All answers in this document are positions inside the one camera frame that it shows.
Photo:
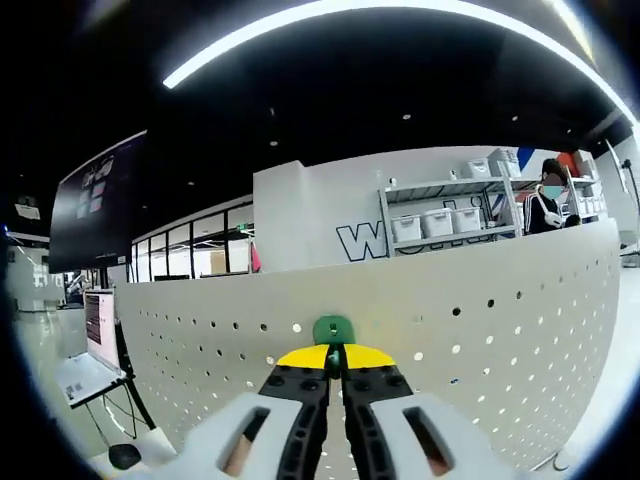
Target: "floor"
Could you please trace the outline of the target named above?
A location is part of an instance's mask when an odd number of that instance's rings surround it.
[[[623,269],[621,273],[618,318],[613,334],[609,356],[600,383],[594,393],[580,424],[566,444],[561,460],[572,465],[569,470],[558,473],[543,467],[548,478],[567,478],[575,471],[575,465],[593,452],[607,432],[620,409],[624,406],[640,371],[640,269]],[[54,381],[54,369],[58,359],[69,349],[69,334],[63,335],[55,312],[50,314],[24,315],[17,325],[17,334],[33,371],[34,382],[47,401],[51,414],[64,429],[79,454],[88,458],[106,450],[105,441],[97,431],[86,408],[71,410]],[[123,429],[131,433],[130,417],[111,412],[120,406],[130,412],[129,402],[123,389],[109,394],[109,401],[100,399],[90,402],[89,408],[110,444],[126,442]],[[138,432],[147,431],[137,424]]]

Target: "curved light strip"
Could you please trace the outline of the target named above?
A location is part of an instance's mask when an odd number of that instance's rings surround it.
[[[441,12],[457,13],[467,17],[477,18],[485,22],[493,23],[504,27],[512,32],[523,35],[543,47],[551,50],[564,58],[571,65],[584,73],[593,83],[595,83],[604,94],[611,99],[616,107],[629,119],[631,125],[636,125],[638,121],[633,113],[622,101],[618,94],[600,77],[591,67],[582,61],[569,49],[563,47],[552,38],[542,32],[531,28],[529,25],[515,20],[502,13],[479,7],[459,0],[319,0],[313,3],[300,5],[287,10],[283,10],[268,17],[264,17],[249,25],[230,33],[217,42],[212,43],[204,50],[187,60],[162,82],[168,88],[174,88],[189,75],[209,63],[216,57],[228,52],[234,47],[243,44],[264,33],[270,32],[280,27],[290,25],[308,18],[319,17],[330,13],[344,12],[349,10],[361,10],[365,8],[382,7],[404,7],[423,8],[427,10],[437,10]]]

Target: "face mask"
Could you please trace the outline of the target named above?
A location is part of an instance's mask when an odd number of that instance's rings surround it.
[[[554,186],[544,186],[543,189],[543,193],[544,196],[551,199],[551,200],[555,200],[556,198],[558,198],[560,195],[562,195],[562,191],[564,190],[564,187],[554,187]]]

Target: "red object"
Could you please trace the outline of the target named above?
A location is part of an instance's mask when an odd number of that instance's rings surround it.
[[[256,246],[251,244],[251,271],[253,273],[258,273],[262,268],[262,263],[260,262],[260,257],[258,257],[258,251],[256,250]]]
[[[579,177],[580,172],[578,171],[578,167],[576,166],[576,162],[573,161],[573,155],[570,153],[561,153],[556,158],[558,163],[563,167],[569,167],[569,171],[571,172],[572,177]]]

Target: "green object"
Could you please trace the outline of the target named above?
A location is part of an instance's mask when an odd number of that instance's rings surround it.
[[[356,343],[356,334],[346,317],[323,315],[313,326],[313,340],[316,345]]]

